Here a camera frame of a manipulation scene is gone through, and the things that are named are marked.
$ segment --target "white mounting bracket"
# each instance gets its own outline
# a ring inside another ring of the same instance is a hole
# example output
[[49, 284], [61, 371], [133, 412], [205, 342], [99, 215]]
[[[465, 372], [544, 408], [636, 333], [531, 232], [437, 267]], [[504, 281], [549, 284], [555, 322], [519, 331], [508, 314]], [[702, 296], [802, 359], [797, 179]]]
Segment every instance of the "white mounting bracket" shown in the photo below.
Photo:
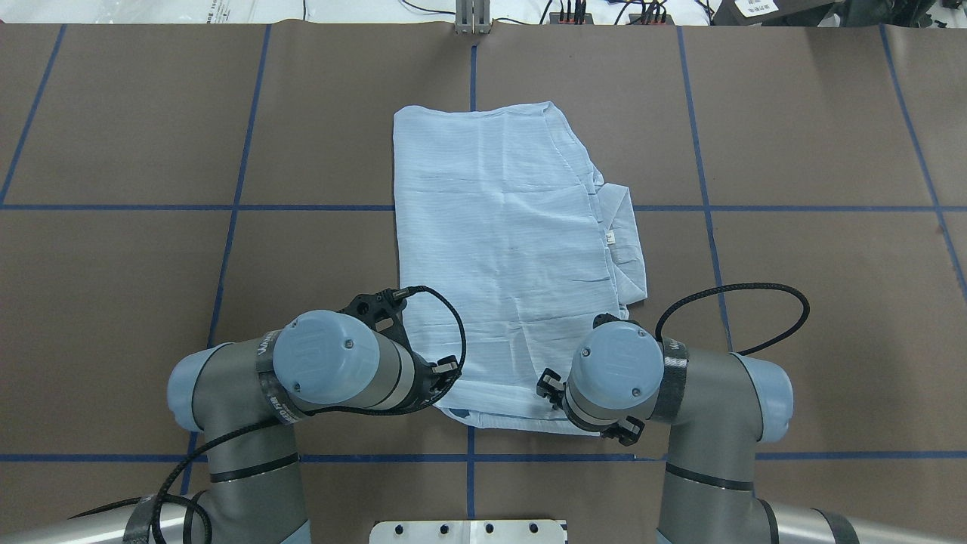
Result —
[[490, 34], [490, 0], [456, 0], [457, 34]]
[[381, 522], [369, 544], [567, 544], [561, 520]]

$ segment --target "round blue cap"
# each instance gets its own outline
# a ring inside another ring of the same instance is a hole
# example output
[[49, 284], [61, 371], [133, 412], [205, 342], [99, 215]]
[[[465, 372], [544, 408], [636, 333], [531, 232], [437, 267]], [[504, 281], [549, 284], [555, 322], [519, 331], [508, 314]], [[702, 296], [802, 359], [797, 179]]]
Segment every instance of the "round blue cap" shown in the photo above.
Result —
[[792, 419], [792, 381], [776, 363], [732, 354], [746, 366], [755, 386], [755, 394], [759, 397], [759, 408], [762, 410], [762, 439], [759, 441], [780, 441], [789, 430], [789, 420]]
[[168, 409], [175, 414], [175, 421], [181, 425], [182, 429], [200, 433], [201, 428], [194, 421], [194, 412], [191, 409], [191, 400], [194, 398], [194, 384], [198, 381], [198, 375], [205, 363], [212, 357], [212, 354], [225, 344], [219, 344], [214, 348], [208, 348], [198, 353], [192, 353], [185, 357], [171, 371], [168, 379]]
[[611, 321], [591, 332], [571, 362], [568, 382], [605, 409], [627, 409], [659, 390], [664, 356], [652, 335], [627, 321]]
[[376, 376], [379, 344], [355, 317], [313, 310], [278, 333], [273, 367], [290, 394], [335, 405], [360, 394]]

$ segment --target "white metal plate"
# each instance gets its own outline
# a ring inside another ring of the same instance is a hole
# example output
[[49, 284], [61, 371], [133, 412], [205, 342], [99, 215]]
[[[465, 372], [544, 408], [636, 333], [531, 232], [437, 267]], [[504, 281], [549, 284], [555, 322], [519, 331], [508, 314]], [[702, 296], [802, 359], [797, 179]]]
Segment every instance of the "white metal plate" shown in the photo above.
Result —
[[555, 520], [381, 522], [369, 544], [567, 544], [567, 526]]

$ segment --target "folded cloth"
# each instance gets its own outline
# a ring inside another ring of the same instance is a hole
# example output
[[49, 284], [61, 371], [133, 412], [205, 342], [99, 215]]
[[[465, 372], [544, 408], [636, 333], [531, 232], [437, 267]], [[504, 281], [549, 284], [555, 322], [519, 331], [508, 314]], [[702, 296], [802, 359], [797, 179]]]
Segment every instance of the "folded cloth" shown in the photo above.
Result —
[[[427, 285], [460, 312], [467, 359], [437, 407], [480, 428], [584, 434], [535, 392], [562, 376], [605, 312], [647, 296], [627, 187], [605, 184], [554, 104], [396, 113], [396, 237], [402, 286]], [[459, 352], [430, 297], [404, 322], [427, 360]]]

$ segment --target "black strap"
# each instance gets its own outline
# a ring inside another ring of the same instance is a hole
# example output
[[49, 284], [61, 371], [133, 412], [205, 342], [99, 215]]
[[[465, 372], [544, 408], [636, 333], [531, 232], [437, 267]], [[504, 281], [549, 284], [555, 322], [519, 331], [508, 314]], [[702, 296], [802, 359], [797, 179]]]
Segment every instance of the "black strap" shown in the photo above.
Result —
[[153, 495], [142, 497], [141, 502], [134, 506], [128, 523], [124, 527], [124, 544], [148, 544], [151, 537], [151, 513], [154, 504]]
[[752, 491], [753, 488], [752, 482], [716, 478], [701, 472], [693, 472], [687, 468], [676, 467], [671, 463], [665, 463], [665, 472], [668, 472], [673, 476], [685, 478], [686, 480], [691, 480], [693, 482], [698, 482], [708, 486], [720, 487], [722, 489], [731, 489], [733, 491]]
[[826, 512], [819, 508], [813, 508], [813, 510], [822, 514], [826, 518], [826, 523], [830, 524], [835, 544], [860, 544], [860, 537], [857, 536], [853, 524], [845, 516], [835, 512]]
[[766, 510], [766, 519], [769, 520], [769, 541], [771, 544], [779, 544], [779, 524], [776, 523], [776, 512], [765, 500], [760, 499], [759, 502]]
[[282, 387], [276, 377], [272, 354], [276, 348], [279, 332], [281, 331], [274, 330], [265, 333], [262, 341], [258, 343], [258, 348], [255, 350], [255, 371], [258, 373], [262, 395], [275, 411], [278, 421], [283, 425], [292, 425], [308, 418], [308, 415], [296, 408], [292, 398], [289, 397], [289, 392]]
[[681, 342], [665, 339], [664, 374], [661, 376], [659, 395], [649, 419], [671, 423], [678, 415], [678, 408], [685, 396], [685, 382], [689, 373], [689, 349]]
[[209, 480], [213, 484], [227, 482], [228, 480], [241, 480], [242, 478], [248, 478], [250, 476], [257, 476], [258, 474], [264, 474], [269, 470], [275, 470], [277, 468], [288, 467], [293, 463], [299, 462], [299, 454], [293, 453], [292, 455], [286, 455], [281, 459], [276, 459], [268, 463], [262, 463], [261, 465], [255, 465], [254, 467], [239, 468], [238, 470], [228, 470], [226, 472], [216, 472], [209, 476]]
[[[193, 504], [198, 504], [198, 500], [201, 499], [202, 495], [205, 495], [207, 489], [203, 489], [198, 493], [191, 496], [189, 499]], [[194, 521], [194, 510], [190, 508], [185, 508], [185, 522], [182, 524], [182, 542], [191, 542], [191, 522]]]

